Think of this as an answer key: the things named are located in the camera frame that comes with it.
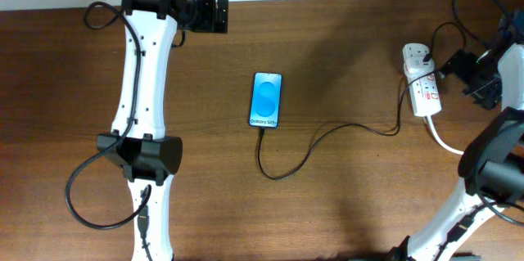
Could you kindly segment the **blue Galaxy smartphone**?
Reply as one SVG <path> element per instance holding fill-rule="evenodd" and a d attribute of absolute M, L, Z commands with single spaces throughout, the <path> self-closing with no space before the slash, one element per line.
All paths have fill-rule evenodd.
<path fill-rule="evenodd" d="M 276 128 L 282 92 L 282 75 L 255 73 L 248 123 L 251 127 Z"/>

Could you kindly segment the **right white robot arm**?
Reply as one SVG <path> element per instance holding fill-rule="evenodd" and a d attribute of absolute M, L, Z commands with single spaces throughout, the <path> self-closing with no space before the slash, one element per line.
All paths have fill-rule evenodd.
<path fill-rule="evenodd" d="M 451 260 L 490 218 L 520 225 L 503 211 L 521 209 L 523 201 L 523 13 L 516 10 L 501 19 L 481 56 L 458 50 L 437 69 L 431 49 L 424 45 L 409 44 L 403 54 L 414 112 L 430 129 L 435 127 L 430 116 L 440 111 L 436 78 L 454 74 L 475 103 L 487 110 L 501 107 L 500 114 L 459 152 L 459 180 L 444 206 L 387 255 L 389 260 Z"/>

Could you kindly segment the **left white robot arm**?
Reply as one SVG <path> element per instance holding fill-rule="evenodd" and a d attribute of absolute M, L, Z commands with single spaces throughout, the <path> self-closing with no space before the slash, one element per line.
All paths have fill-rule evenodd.
<path fill-rule="evenodd" d="M 99 150 L 121 168 L 137 216 L 134 260 L 171 260 L 169 192 L 183 143 L 165 133 L 164 97 L 177 32 L 225 34 L 228 0 L 121 0 L 126 50 L 118 110 Z"/>

